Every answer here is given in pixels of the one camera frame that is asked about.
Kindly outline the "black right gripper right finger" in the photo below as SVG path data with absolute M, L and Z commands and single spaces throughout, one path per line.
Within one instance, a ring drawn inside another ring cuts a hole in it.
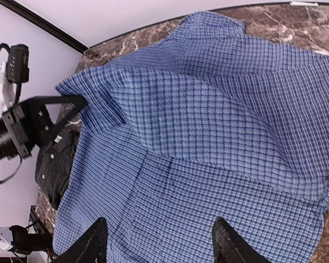
M 270 263 L 256 252 L 222 217 L 212 227 L 214 262 Z

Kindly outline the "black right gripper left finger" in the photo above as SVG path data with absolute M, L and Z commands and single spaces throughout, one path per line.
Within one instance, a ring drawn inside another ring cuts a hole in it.
M 106 263 L 108 229 L 105 218 L 98 218 L 92 226 L 54 263 Z

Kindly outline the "blue checkered long sleeve shirt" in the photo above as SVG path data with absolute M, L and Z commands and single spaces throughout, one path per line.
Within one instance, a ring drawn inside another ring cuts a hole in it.
M 329 204 L 329 56 L 187 16 L 57 86 L 82 130 L 53 246 L 99 217 L 108 262 L 212 262 L 223 217 L 271 262 L 308 262 Z

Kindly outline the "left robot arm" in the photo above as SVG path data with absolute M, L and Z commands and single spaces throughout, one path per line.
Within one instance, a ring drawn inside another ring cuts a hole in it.
M 52 123 L 48 104 L 72 104 L 60 122 Z M 20 102 L 0 118 L 0 228 L 27 225 L 38 186 L 33 177 L 38 148 L 52 141 L 86 104 L 80 95 L 41 96 Z M 11 241 L 0 233 L 0 257 L 9 257 Z

